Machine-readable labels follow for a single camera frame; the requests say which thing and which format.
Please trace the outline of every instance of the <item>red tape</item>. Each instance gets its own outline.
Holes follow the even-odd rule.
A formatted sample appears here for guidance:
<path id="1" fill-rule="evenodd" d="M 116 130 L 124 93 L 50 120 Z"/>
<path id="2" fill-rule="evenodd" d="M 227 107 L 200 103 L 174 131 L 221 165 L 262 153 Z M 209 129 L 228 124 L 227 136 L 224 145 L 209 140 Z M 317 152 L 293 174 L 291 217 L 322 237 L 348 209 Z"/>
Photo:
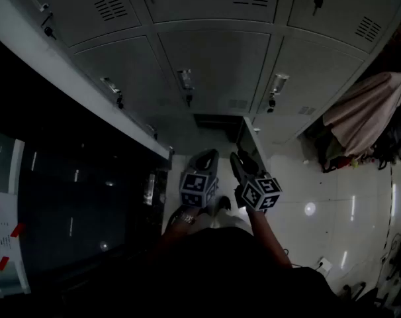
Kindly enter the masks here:
<path id="1" fill-rule="evenodd" d="M 8 263 L 9 257 L 2 257 L 0 261 L 0 271 L 3 271 L 3 269 L 6 267 Z"/>
<path id="2" fill-rule="evenodd" d="M 14 231 L 11 233 L 11 237 L 17 238 L 22 230 L 24 230 L 24 224 L 23 223 L 18 223 L 18 225 L 15 227 Z"/>

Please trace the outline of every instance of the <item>person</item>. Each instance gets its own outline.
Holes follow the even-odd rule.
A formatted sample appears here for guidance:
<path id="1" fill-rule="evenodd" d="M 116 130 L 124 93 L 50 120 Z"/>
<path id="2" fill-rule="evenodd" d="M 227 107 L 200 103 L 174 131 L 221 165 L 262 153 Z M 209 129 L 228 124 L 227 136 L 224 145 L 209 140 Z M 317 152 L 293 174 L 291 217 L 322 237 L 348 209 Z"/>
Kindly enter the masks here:
<path id="1" fill-rule="evenodd" d="M 246 206 L 249 228 L 242 219 L 229 215 L 230 207 L 230 200 L 222 197 L 215 216 L 220 224 L 217 229 L 210 228 L 214 222 L 210 210 L 182 207 L 148 252 L 149 284 L 163 284 L 164 303 L 174 302 L 170 296 L 175 297 L 177 291 L 181 303 L 192 303 L 206 294 L 219 298 L 227 313 L 239 311 L 247 303 L 250 313 L 252 308 L 260 313 L 257 304 L 262 303 L 269 304 L 276 317 L 308 313 L 328 317 L 329 309 L 332 317 L 342 315 L 341 302 L 321 273 L 307 267 L 293 268 L 264 212 Z M 282 311 L 276 314 L 279 307 Z"/>

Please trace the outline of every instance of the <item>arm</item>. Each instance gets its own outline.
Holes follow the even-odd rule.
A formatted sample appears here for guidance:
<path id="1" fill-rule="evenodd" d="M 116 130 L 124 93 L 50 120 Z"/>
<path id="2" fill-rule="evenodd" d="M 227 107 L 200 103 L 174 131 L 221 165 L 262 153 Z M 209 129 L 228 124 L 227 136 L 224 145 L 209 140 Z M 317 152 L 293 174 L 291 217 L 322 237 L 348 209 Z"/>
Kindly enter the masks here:
<path id="1" fill-rule="evenodd" d="M 185 207 L 184 212 L 196 218 L 199 209 L 194 207 Z M 174 222 L 165 230 L 164 234 L 159 239 L 159 242 L 148 253 L 147 262 L 152 263 L 158 258 L 158 256 L 166 253 L 171 246 L 187 235 L 190 227 L 191 224 L 181 220 L 180 218 L 176 218 L 176 220 L 174 220 Z"/>
<path id="2" fill-rule="evenodd" d="M 251 221 L 254 237 L 268 250 L 278 265 L 283 268 L 292 268 L 292 264 L 272 232 L 264 212 L 255 211 L 249 205 L 246 205 L 246 211 Z"/>

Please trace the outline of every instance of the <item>wristwatch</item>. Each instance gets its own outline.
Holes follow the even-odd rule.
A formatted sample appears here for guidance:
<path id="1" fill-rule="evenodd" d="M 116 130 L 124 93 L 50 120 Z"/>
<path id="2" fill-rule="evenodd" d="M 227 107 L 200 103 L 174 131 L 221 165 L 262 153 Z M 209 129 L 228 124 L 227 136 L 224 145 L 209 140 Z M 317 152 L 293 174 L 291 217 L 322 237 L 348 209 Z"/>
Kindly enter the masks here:
<path id="1" fill-rule="evenodd" d="M 178 219 L 185 221 L 189 225 L 193 225 L 196 221 L 195 217 L 192 215 L 188 215 L 186 212 L 181 212 L 180 215 L 177 217 Z"/>

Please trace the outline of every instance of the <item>white tiled floor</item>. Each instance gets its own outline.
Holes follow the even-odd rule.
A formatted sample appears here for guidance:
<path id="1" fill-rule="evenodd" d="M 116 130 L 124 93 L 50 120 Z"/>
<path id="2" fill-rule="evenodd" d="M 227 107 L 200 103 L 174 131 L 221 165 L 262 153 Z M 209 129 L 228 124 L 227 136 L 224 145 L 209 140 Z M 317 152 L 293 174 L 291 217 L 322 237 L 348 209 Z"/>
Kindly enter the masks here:
<path id="1" fill-rule="evenodd" d="M 315 161 L 304 164 L 307 158 L 310 159 L 310 153 L 305 153 L 304 143 L 296 140 L 270 159 L 271 174 L 283 189 L 276 206 L 267 213 L 271 228 L 289 250 L 292 263 L 317 267 L 319 259 L 324 257 L 333 264 L 330 272 L 322 273 L 335 293 L 345 284 L 366 282 L 365 293 L 376 286 L 380 260 L 390 251 L 393 236 L 401 233 L 401 164 L 392 168 L 396 203 L 387 236 L 392 204 L 390 166 L 378 171 L 375 164 L 368 164 L 323 174 Z M 184 156 L 173 159 L 165 225 L 179 206 L 179 177 L 187 160 Z M 220 159 L 218 177 L 218 195 L 227 195 L 232 200 L 232 214 L 249 222 L 246 213 L 237 209 L 234 199 L 237 181 L 228 159 Z M 304 212 L 307 203 L 316 206 L 311 216 Z M 385 282 L 389 272 L 387 262 L 379 279 L 382 289 L 390 287 Z"/>

